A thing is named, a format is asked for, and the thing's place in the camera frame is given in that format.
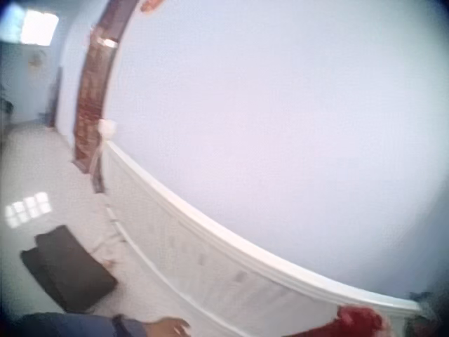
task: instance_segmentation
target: red object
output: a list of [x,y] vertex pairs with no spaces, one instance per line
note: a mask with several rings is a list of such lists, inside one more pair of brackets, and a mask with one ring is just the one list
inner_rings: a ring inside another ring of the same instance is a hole
[[388,323],[373,309],[344,306],[333,322],[291,337],[388,337],[388,328]]

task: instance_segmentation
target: black cushion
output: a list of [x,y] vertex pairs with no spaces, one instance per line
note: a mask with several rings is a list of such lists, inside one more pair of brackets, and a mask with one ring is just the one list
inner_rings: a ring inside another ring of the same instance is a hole
[[41,266],[35,278],[65,311],[85,312],[116,287],[117,280],[80,245],[67,226],[36,236],[36,244]]

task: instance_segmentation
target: floor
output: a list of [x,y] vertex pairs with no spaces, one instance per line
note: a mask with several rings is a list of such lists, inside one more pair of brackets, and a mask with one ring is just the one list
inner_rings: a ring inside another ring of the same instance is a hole
[[[62,136],[41,125],[18,126],[8,137],[1,163],[1,300],[13,318],[61,311],[20,260],[20,252],[34,246],[35,235],[66,224],[90,251],[111,229],[102,195],[93,193],[89,177],[71,160],[72,151]],[[9,207],[15,209],[14,216]],[[102,250],[96,253],[97,259],[104,258]],[[115,244],[113,252],[117,264],[111,271],[119,286],[96,305],[95,314],[121,313],[142,321],[170,315],[201,325],[198,317],[170,297],[126,243]],[[198,335],[217,335],[209,329],[202,326]]]

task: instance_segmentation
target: human hand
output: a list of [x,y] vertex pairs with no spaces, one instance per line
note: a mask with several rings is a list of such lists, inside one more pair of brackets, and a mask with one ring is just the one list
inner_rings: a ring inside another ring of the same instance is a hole
[[163,318],[154,323],[145,324],[147,337],[189,337],[185,328],[190,325],[180,318]]

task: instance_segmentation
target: bright window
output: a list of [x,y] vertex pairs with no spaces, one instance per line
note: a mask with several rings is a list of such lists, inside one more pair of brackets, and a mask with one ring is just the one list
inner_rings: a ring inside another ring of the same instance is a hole
[[28,10],[23,21],[20,42],[50,46],[58,21],[56,15]]

